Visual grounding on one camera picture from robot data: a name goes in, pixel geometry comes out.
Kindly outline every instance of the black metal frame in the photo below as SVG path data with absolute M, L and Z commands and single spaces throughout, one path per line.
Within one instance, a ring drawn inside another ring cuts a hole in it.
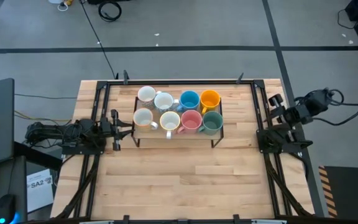
M 135 111 L 137 110 L 137 102 L 139 101 L 138 97 L 135 98 L 135 106 L 134 106 L 134 113 Z M 221 116 L 223 116 L 223 112 L 222 112 L 222 99 L 221 101 L 219 102 L 219 114 Z M 135 122 L 132 121 L 132 130 L 135 131 Z M 222 139 L 224 138 L 224 131 L 223 131 L 223 126 L 222 128 L 220 129 L 220 134 L 221 134 L 221 137 L 218 139 L 218 141 L 216 143 L 214 143 L 214 140 L 211 140 L 211 148 L 215 148 L 219 142 L 222 141 Z M 136 145 L 136 147 L 140 147 L 140 138 L 139 139 L 136 139 L 135 136 L 134 136 L 134 132 L 131 133 L 131 138 L 132 140 L 134 140 L 134 143 Z
M 92 115 L 91 115 L 91 119 L 95 120 L 96 119 L 96 113 L 98 110 L 98 105 L 99 105 L 99 99 L 100 99 L 100 94 L 101 94 L 101 90 L 104 88 L 105 92 L 104 92 L 104 101 L 103 101 L 103 107 L 102 107 L 102 112 L 101 112 L 101 117 L 106 117 L 106 111 L 108 108 L 108 99 L 109 99 L 109 92 L 110 92 L 110 88 L 116 85 L 139 85 L 139 86 L 144 86 L 144 85 L 249 85 L 251 88 L 251 92 L 252 92 L 252 98 L 254 100 L 254 108 L 255 108 L 255 113 L 256 113 L 256 117 L 257 117 L 257 123 L 258 123 L 258 128 L 259 129 L 263 129 L 263 122 L 262 122 L 262 117 L 260 114 L 260 108 L 259 108 L 259 101 L 258 101 L 258 97 L 257 97 L 257 88 L 260 88 L 261 90 L 261 94 L 262 94 L 262 99 L 264 101 L 264 109 L 266 114 L 268 115 L 269 113 L 269 104 L 267 103 L 267 96 L 266 96 L 266 91 L 265 91 L 265 85 L 264 85 L 264 81 L 263 80 L 241 80 L 241 79 L 229 79 L 229 80 L 129 80 L 128 78 L 126 78 L 125 80 L 114 80 L 114 81 L 98 81 L 97 85 L 96 85 L 96 93 L 95 93 L 95 97 L 94 97 L 94 103 L 93 103 L 93 109 L 92 109 Z M 135 144 L 140 144 L 139 140 L 138 142 L 134 139 Z M 213 141 L 211 142 L 211 146 L 214 147 L 216 146 L 218 143 L 220 142 L 220 140 L 217 143 L 213 143 Z M 84 161 L 83 161 L 83 165 L 82 165 L 82 170 L 81 170 L 81 175 L 80 175 L 80 183 L 79 186 L 82 185 L 85 177 L 86 177 L 86 171 L 88 168 L 88 163 L 89 163 L 89 158 L 90 156 L 84 156 Z M 99 164 L 99 159 L 100 159 L 100 155 L 95 155 L 94 156 L 94 164 L 96 164 L 96 166 L 98 166 Z M 270 162 L 270 157 L 268 154 L 264 154 L 264 159 L 265 159 L 265 163 L 267 161 Z M 281 166 L 281 160 L 280 157 L 278 155 L 275 155 L 275 162 L 276 162 L 276 168 L 278 170 L 278 175 L 280 177 L 280 179 L 282 180 L 284 186 L 285 186 L 285 180 L 284 180 L 284 176 L 283 176 L 283 170 L 282 170 L 282 166 Z M 92 179 L 92 182 L 90 183 L 90 187 L 89 187 L 89 195 L 88 195 L 88 201 L 86 204 L 86 217 L 91 217 L 92 214 L 92 207 L 93 207 L 93 199 L 94 199 L 94 191 L 96 188 L 96 178 L 97 176 L 95 176 Z M 272 177 L 269 175 L 269 173 L 267 172 L 267 178 L 268 178 L 268 184 L 269 184 L 269 190 L 270 190 L 270 195 L 271 195 L 271 199 L 272 199 L 272 207 L 273 207 L 273 212 L 275 217 L 280 215 L 280 210 L 278 207 L 278 200 L 277 200 L 277 194 L 275 191 L 275 186 L 274 186 L 274 181 L 272 179 Z M 289 203 L 287 201 L 287 198 L 285 195 L 283 195 L 284 198 L 284 206 L 285 206 L 285 211 L 287 212 L 287 215 L 291 215 L 290 211 L 291 208 L 289 206 Z M 81 200 L 78 202 L 76 208 L 75 208 L 75 212 L 74 212 L 74 217 L 79 217 L 80 214 L 80 208 L 81 208 Z

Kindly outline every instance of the wooden tabletop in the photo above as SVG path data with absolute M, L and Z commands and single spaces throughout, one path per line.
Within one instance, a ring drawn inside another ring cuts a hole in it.
M 81 82 L 73 119 L 90 118 L 96 83 L 96 80 Z M 279 79 L 266 79 L 265 86 L 268 97 L 277 93 L 284 96 Z M 121 141 L 121 152 L 114 152 L 112 139 L 108 139 L 99 163 L 92 219 L 122 220 L 124 215 L 130 215 L 132 220 L 230 219 L 233 214 L 241 218 L 273 218 L 265 164 L 255 135 L 257 122 L 250 87 L 154 88 L 175 98 L 185 90 L 216 90 L 222 98 L 224 139 L 214 149 L 210 140 L 199 139 L 142 139 L 137 148 L 128 136 Z M 119 118 L 131 123 L 138 89 L 139 86 L 112 86 L 108 111 L 118 110 Z M 287 154 L 280 157 L 288 188 L 313 213 L 302 163 Z M 64 209 L 77 190 L 82 162 L 83 156 L 75 156 L 62 167 L 51 217 Z M 276 190 L 283 214 L 281 193 L 278 187 Z

